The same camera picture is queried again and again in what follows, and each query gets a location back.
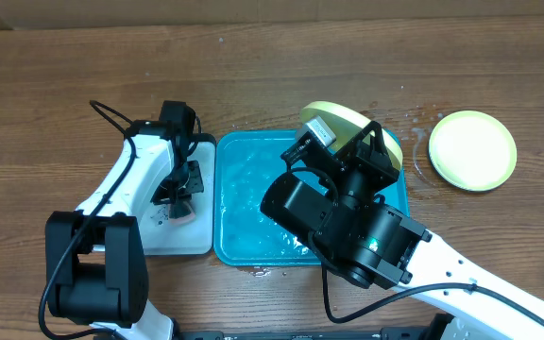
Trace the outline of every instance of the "black bracket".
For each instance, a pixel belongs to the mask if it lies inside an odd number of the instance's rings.
[[[53,212],[47,220],[48,280],[85,218],[81,211]],[[79,325],[98,321],[131,327],[142,317],[148,299],[148,273],[138,221],[122,213],[97,216],[87,231],[61,265],[47,297],[49,311]],[[89,254],[95,245],[105,246],[106,263],[80,262],[77,255]]]
[[[314,136],[306,132],[280,157],[288,166],[301,160],[328,175],[337,201],[285,173],[265,193],[262,213],[296,235],[330,272],[354,285],[368,288],[375,283],[388,289],[409,282],[412,274],[406,266],[417,243],[429,241],[431,234],[385,205],[383,197],[375,200],[400,176],[385,147],[382,126],[370,122],[334,155],[312,141]],[[329,188],[325,181],[319,183]]]
[[[165,100],[158,121],[134,121],[127,130],[130,137],[137,134],[156,135],[171,143],[174,155],[171,173],[151,198],[155,205],[169,204],[171,218],[190,214],[192,211],[188,202],[192,194],[203,192],[198,161],[188,161],[188,157],[195,152],[199,142],[214,141],[214,138],[208,134],[193,133],[196,119],[195,111],[186,103]]]

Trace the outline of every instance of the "wood grain surface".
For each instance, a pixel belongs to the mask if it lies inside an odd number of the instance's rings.
[[[42,337],[45,220],[88,197],[121,150],[90,99],[134,119],[158,117],[163,99],[187,101],[218,139],[296,128],[315,100],[361,111],[401,138],[412,216],[544,299],[544,17],[0,32],[2,339]],[[497,117],[518,146],[515,173],[490,193],[440,180],[413,131],[464,109]],[[210,253],[150,258],[148,269],[151,300],[184,330],[375,330],[436,312],[406,299],[337,326],[318,268],[237,269]],[[331,280],[337,315],[387,294]]]
[[[0,29],[544,15],[544,0],[0,0]]]

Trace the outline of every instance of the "water spill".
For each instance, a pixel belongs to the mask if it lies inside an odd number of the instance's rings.
[[[297,236],[293,236],[293,249],[303,246],[300,241],[298,241]]]
[[[270,275],[270,273],[272,273],[270,268],[261,268],[260,266],[241,266],[241,267],[236,267],[236,269],[238,269],[239,271],[248,273],[249,275],[255,278],[263,278]]]
[[[215,253],[212,253],[211,256],[207,259],[207,264],[211,266],[225,266],[225,264],[222,263],[222,261],[215,255]]]
[[[430,184],[431,186],[436,186],[433,184],[425,175],[423,175],[423,172],[421,171],[421,168],[419,167],[418,159],[417,159],[417,150],[419,146],[421,145],[421,142],[427,137],[427,130],[426,128],[422,127],[413,127],[411,129],[416,134],[416,143],[413,147],[413,165],[415,166],[416,175],[426,182],[427,184]]]

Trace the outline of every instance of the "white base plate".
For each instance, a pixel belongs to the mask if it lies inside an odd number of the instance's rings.
[[[150,204],[140,221],[144,255],[205,254],[213,244],[213,180],[215,178],[215,145],[199,142],[188,161],[198,161],[205,190],[193,194],[190,202],[195,211],[183,223],[170,220],[169,205]]]

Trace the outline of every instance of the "blue tray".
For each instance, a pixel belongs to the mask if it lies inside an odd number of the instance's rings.
[[[294,130],[236,131],[219,142],[213,247],[225,264],[320,264],[293,234],[260,212],[266,190],[286,170],[281,153],[295,142],[295,133]],[[315,175],[295,175],[323,192]],[[398,182],[385,188],[382,194],[387,204],[409,215],[403,172]]]

